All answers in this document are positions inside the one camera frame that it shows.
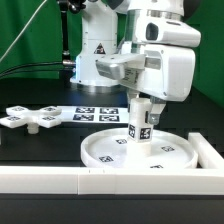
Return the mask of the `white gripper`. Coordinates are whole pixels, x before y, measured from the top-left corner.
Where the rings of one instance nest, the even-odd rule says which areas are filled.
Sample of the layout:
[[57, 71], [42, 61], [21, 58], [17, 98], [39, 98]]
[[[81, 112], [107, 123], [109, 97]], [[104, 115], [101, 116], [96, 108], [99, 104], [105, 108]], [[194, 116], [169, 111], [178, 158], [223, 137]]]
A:
[[165, 101], [188, 96], [195, 68], [193, 49], [200, 39], [199, 31], [172, 16], [130, 13], [121, 51], [98, 59], [96, 68], [100, 75], [130, 88], [128, 103], [139, 92], [153, 96], [147, 121], [157, 125]]

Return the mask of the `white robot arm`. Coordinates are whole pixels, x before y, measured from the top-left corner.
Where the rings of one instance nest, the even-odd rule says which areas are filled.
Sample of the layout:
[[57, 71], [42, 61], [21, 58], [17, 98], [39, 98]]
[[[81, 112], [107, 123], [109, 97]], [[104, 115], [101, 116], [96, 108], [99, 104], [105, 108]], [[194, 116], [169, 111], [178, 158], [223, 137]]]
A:
[[186, 19], [199, 5], [200, 0], [87, 0], [71, 81], [91, 92], [122, 85], [129, 98], [145, 93], [151, 101], [147, 121], [157, 124], [168, 101], [189, 95], [201, 34]]

